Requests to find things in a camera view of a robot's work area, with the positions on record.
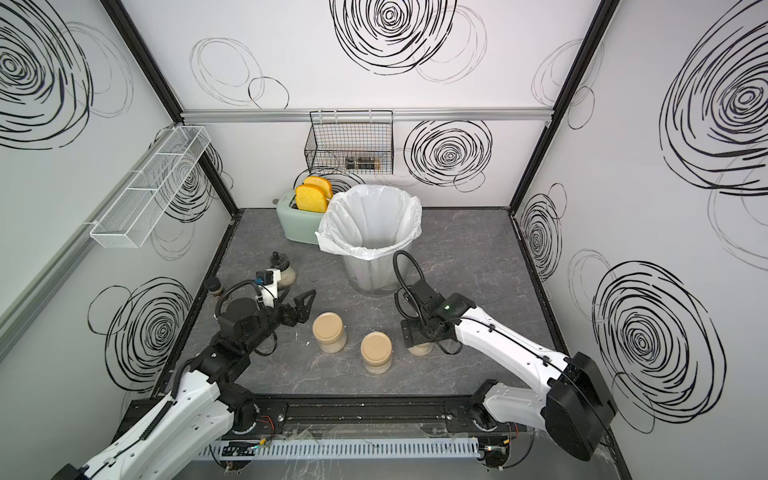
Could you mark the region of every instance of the white wall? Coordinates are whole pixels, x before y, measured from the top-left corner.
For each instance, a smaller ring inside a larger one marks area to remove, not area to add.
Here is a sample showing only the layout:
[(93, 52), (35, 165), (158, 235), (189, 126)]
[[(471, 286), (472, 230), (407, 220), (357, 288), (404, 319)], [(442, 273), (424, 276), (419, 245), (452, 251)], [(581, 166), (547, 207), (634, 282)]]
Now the white wall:
[(768, 197), (744, 195), (768, 191), (766, 18), (768, 2), (623, 2), (594, 115), (561, 127), (518, 212), (637, 480), (766, 476)]
[[(79, 224), (90, 220), (88, 216), (147, 150), (155, 133), (170, 122), (99, 2), (57, 0), (51, 7), (34, 0), (31, 4), (61, 33), (40, 27), (35, 30), (40, 36), (33, 35), (25, 23), (27, 16), (10, 13), (19, 12), (20, 7), (9, 4), (10, 11), (4, 10), (10, 35), (29, 34), (23, 37), (27, 52), (20, 45), (9, 46), (19, 55), (19, 64), (26, 58), (30, 65), (40, 61), (46, 66), (38, 66), (37, 76), (30, 71), (19, 74), (24, 80), (16, 88), (11, 83), (13, 71), (0, 76), (0, 131), (4, 132), (0, 134), (4, 204), (0, 250), (5, 252), (0, 256), (0, 312)], [(46, 48), (43, 38), (57, 38), (67, 48)], [(63, 101), (59, 101), (60, 85), (51, 83), (57, 72), (69, 80), (63, 85)], [(35, 99), (25, 94), (31, 85), (53, 87), (52, 94)], [(41, 125), (19, 126), (15, 115), (41, 115)]]
[[(33, 101), (9, 87), (12, 75), (28, 84), (57, 78), (24, 76), (21, 61), (9, 60), (14, 45), (5, 35), (35, 43), (35, 21), (13, 13), (22, 3), (0, 2), (0, 310), (89, 220), (169, 121), (96, 0), (27, 2), (56, 28), (39, 28), (40, 38), (58, 38), (68, 50), (32, 46), (14, 55), (69, 71), (64, 100)], [(90, 72), (92, 84), (78, 68)], [(73, 85), (92, 89), (92, 104), (75, 102), (71, 95), (82, 91)], [(64, 104), (63, 119), (50, 116), (48, 102), (56, 101)], [(41, 113), (48, 124), (9, 131), (12, 115)], [(51, 135), (54, 127), (58, 135)], [(230, 219), (200, 170), (193, 175), (174, 201), (190, 215), (163, 216), (140, 249), (94, 246), (0, 363), (0, 478), (37, 480), (66, 463), (79, 467), (110, 442), (130, 400), (154, 385)]]
[[(134, 0), (126, 7), (186, 110), (367, 109), (551, 106), (598, 3)], [(395, 5), (411, 5), (411, 14), (401, 17), (405, 10)], [(362, 8), (366, 20), (338, 22), (345, 8)], [(363, 52), (364, 45), (372, 50)], [(442, 180), (442, 186), (419, 181), (406, 167), (403, 150), (411, 154), (406, 138), (415, 126), (394, 127), (395, 176), (363, 180), (406, 186), (429, 206), (507, 205), (541, 133), (539, 121), (489, 122), (488, 166), (455, 188)], [(236, 177), (232, 190), (240, 207), (271, 207), (272, 199), (291, 189), (306, 168), (309, 128), (210, 126)], [(457, 128), (476, 130), (470, 124)], [(475, 162), (469, 154), (457, 163)], [(463, 168), (432, 167), (443, 177)], [(269, 185), (260, 173), (270, 175)]]
[[(488, 148), (487, 165), (478, 174), (471, 174), (467, 181), (452, 181), (449, 175), (437, 177), (419, 174), (431, 181), (427, 184), (414, 177), (404, 155), (425, 158), (414, 152), (413, 143), (406, 146), (406, 139), (418, 122), (394, 124), (395, 159), (393, 175), (359, 175), (367, 184), (390, 184), (418, 195), (425, 207), (500, 207), (508, 205), (518, 185), (525, 165), (536, 145), (544, 122), (541, 121), (489, 121), (451, 122), (446, 133), (453, 144), (461, 144), (462, 138), (481, 142)], [(304, 144), (310, 124), (208, 124), (205, 126), (222, 158), (226, 159), (227, 173), (224, 180), (232, 186), (232, 194), (238, 207), (273, 207), (272, 200), (292, 190), (296, 176), (306, 169)], [(460, 164), (470, 166), (486, 158), (479, 150), (467, 155)], [(346, 178), (350, 184), (355, 180)]]

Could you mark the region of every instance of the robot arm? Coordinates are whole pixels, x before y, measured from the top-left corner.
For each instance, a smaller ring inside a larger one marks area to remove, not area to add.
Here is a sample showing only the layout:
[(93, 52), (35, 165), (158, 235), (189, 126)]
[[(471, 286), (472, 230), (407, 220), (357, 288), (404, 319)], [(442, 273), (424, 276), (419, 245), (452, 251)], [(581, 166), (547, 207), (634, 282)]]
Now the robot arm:
[[(170, 393), (85, 466), (66, 465), (53, 480), (165, 480), (230, 430), (250, 431), (259, 408), (253, 393), (234, 381), (250, 364), (250, 353), (260, 353), (257, 347), (274, 336), (278, 326), (309, 319), (316, 295), (310, 290), (294, 297), (295, 306), (282, 304), (284, 295), (277, 296), (279, 280), (279, 270), (258, 272), (256, 279), (225, 292), (216, 308), (220, 331), (206, 349), (183, 364)], [(233, 300), (222, 312), (229, 295), (248, 285), (256, 298)]]
[[(402, 279), (400, 256), (407, 257), (419, 273), (412, 285)], [(399, 292), (395, 293), (396, 307), (404, 317), (400, 325), (406, 347), (453, 339), (490, 356), (531, 387), (519, 389), (487, 380), (472, 397), (471, 413), (478, 427), (491, 430), (504, 422), (529, 425), (546, 430), (574, 457), (591, 458), (617, 411), (594, 360), (583, 353), (569, 358), (538, 345), (463, 295), (453, 293), (446, 300), (430, 287), (421, 267), (404, 250), (395, 252), (392, 262), (400, 290), (416, 313), (405, 313)]]

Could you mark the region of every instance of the jar lid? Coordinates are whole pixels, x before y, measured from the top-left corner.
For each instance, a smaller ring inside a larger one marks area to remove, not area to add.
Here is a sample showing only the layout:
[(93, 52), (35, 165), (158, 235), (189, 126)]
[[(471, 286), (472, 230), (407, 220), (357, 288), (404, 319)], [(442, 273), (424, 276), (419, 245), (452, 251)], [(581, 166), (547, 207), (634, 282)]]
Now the jar lid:
[(371, 332), (362, 339), (360, 353), (368, 365), (384, 365), (392, 358), (392, 341), (384, 333)]
[(341, 317), (333, 312), (320, 314), (312, 324), (312, 333), (320, 343), (338, 342), (344, 332), (344, 323)]

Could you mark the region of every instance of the mesh trash can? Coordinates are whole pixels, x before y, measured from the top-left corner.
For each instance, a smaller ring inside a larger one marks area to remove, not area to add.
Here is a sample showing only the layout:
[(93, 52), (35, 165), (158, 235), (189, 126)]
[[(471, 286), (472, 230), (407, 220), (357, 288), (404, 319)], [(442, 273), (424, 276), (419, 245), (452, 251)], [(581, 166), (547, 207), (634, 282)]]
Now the mesh trash can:
[[(352, 287), (373, 296), (400, 288), (392, 256), (409, 252), (421, 234), (419, 198), (385, 185), (357, 185), (334, 195), (316, 233), (323, 252), (343, 256)], [(403, 261), (403, 274), (409, 265)]]

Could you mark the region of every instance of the white mesh basket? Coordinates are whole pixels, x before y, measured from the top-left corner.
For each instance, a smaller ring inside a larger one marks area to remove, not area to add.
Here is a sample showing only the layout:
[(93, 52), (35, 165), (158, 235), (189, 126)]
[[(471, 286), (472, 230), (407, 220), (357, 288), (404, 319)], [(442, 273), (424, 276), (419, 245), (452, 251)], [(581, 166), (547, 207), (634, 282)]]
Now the white mesh basket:
[(209, 144), (204, 127), (175, 127), (96, 223), (91, 238), (105, 248), (141, 247)]

